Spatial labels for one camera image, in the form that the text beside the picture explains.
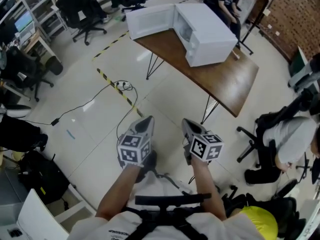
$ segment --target wooden table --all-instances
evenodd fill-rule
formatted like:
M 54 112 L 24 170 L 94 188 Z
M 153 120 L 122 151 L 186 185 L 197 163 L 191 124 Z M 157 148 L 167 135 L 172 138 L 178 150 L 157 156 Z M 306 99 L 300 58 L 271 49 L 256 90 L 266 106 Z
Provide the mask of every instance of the wooden table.
M 166 61 L 209 94 L 206 106 L 208 106 L 209 98 L 213 97 L 217 101 L 216 105 L 220 103 L 234 117 L 239 115 L 259 69 L 239 49 L 234 49 L 240 56 L 239 60 L 233 53 L 230 53 L 225 62 L 190 67 L 186 60 L 186 49 L 173 29 L 144 36 L 134 41 L 152 52 L 147 71 L 147 80 L 163 61 Z M 156 61 L 151 67 L 153 54 L 163 59 L 155 69 L 153 67 Z M 217 107 L 216 105 L 206 118 L 205 115 L 203 116 L 201 124 L 210 116 Z
M 32 47 L 35 46 L 37 42 L 40 42 L 42 46 L 47 50 L 47 52 L 51 56 L 55 56 L 57 60 L 61 63 L 61 60 L 56 56 L 54 51 L 50 48 L 50 46 L 46 43 L 46 41 L 41 37 L 41 33 L 39 29 L 37 29 L 36 32 L 29 39 L 30 39 L 29 44 L 23 49 L 25 53 L 28 53 L 32 49 Z

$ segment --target white cloth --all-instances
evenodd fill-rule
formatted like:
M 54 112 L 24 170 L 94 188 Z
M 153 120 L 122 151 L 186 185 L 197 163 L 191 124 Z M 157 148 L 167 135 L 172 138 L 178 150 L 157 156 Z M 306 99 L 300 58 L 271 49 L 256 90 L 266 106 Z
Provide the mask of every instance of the white cloth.
M 181 182 L 175 183 L 186 190 Z M 157 178 L 154 173 L 148 172 L 140 183 L 134 186 L 128 207 L 138 210 L 150 210 L 152 206 L 138 206 L 134 204 L 134 196 L 177 196 L 181 192 L 167 179 Z M 208 239 L 214 240 L 263 240 L 251 220 L 242 213 L 225 221 L 219 220 L 211 213 L 194 213 L 186 219 L 199 233 L 205 234 Z M 124 240 L 132 234 L 142 223 L 141 218 L 132 212 L 125 211 L 113 217 L 110 221 L 92 217 L 78 221 L 68 237 L 68 240 Z M 153 232 L 146 235 L 144 240 L 167 240 L 188 238 L 173 226 L 158 226 Z
M 263 144 L 275 140 L 275 147 L 282 164 L 297 162 L 311 144 L 317 123 L 307 117 L 296 116 L 283 120 L 263 134 Z

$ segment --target white floor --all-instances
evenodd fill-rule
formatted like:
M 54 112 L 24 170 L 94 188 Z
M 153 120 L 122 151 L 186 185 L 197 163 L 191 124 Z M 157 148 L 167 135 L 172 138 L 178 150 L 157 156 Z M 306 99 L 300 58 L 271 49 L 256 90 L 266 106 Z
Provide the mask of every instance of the white floor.
M 181 1 L 150 0 L 146 6 Z M 59 76 L 48 74 L 55 86 L 50 88 L 42 84 L 40 102 L 31 102 L 34 109 L 28 119 L 50 124 L 64 112 L 89 101 L 107 85 L 96 71 L 99 68 L 112 81 L 126 80 L 136 87 L 137 106 L 144 115 L 155 118 L 153 141 L 158 153 L 158 170 L 188 182 L 193 173 L 184 159 L 181 121 L 188 118 L 200 122 L 208 95 L 167 63 L 162 64 L 147 81 L 150 52 L 132 41 L 129 35 L 92 61 L 97 53 L 128 30 L 127 23 L 121 22 L 119 15 L 104 26 L 108 31 L 106 35 L 101 32 L 90 34 L 90 46 L 86 46 L 83 39 L 73 43 L 67 32 L 54 40 L 52 49 L 62 60 L 64 70 Z M 280 53 L 260 35 L 251 34 L 246 44 L 254 51 L 250 58 L 259 66 L 259 71 L 237 118 L 219 106 L 205 122 L 204 126 L 225 142 L 223 154 L 209 168 L 221 189 L 227 190 L 230 184 L 236 184 L 241 193 L 249 192 L 258 200 L 266 200 L 288 178 L 300 178 L 302 172 L 291 169 L 281 177 L 281 182 L 248 187 L 243 175 L 255 163 L 255 154 L 237 163 L 237 157 L 248 146 L 248 138 L 237 133 L 236 128 L 243 126 L 253 132 L 256 118 L 280 110 L 293 100 L 294 94 L 287 87 L 288 63 Z M 127 91 L 126 95 L 135 100 L 134 91 Z M 130 108 L 110 86 L 87 106 L 65 114 L 57 125 L 41 126 L 49 136 L 44 153 L 49 158 L 56 154 L 55 162 L 95 208 L 121 173 L 116 151 L 116 127 Z M 138 118 L 132 111 L 118 132 L 123 133 Z M 310 174 L 299 187 L 298 206 L 304 199 L 314 196 L 315 186 L 311 184 Z

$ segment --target hazard tape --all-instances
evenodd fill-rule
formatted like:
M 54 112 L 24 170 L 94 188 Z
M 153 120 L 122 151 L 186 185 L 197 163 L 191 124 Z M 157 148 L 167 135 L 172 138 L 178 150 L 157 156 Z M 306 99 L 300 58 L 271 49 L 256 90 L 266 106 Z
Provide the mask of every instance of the hazard tape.
M 183 1 L 181 1 L 181 2 L 178 2 L 178 4 L 184 3 L 184 2 L 186 2 L 186 1 L 188 1 L 188 0 L 183 0 Z
M 103 54 L 106 50 L 108 50 L 111 46 L 113 46 L 116 42 L 118 42 L 121 38 L 123 38 L 128 33 L 129 33 L 129 30 L 127 32 L 125 32 L 124 34 L 120 35 L 118 39 L 116 39 L 113 42 L 111 42 L 106 48 L 104 48 L 96 56 L 94 56 L 92 61 L 94 61 L 96 58 L 98 58 L 101 54 Z
M 141 113 L 141 111 L 134 105 L 134 103 L 124 94 L 122 90 L 119 90 L 117 88 L 117 85 L 115 85 L 114 82 L 112 82 L 99 68 L 96 69 L 98 73 L 106 80 L 119 94 L 122 95 L 122 97 L 130 104 L 130 106 L 137 112 L 137 114 L 140 117 L 144 117 L 144 115 Z

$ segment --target white microwave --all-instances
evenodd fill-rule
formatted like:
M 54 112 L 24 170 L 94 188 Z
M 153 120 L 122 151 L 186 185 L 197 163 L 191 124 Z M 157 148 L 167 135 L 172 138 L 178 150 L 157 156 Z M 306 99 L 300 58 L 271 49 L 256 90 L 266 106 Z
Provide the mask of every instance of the white microwave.
M 163 4 L 126 13 L 131 39 L 174 29 L 191 67 L 224 62 L 238 40 L 204 3 Z

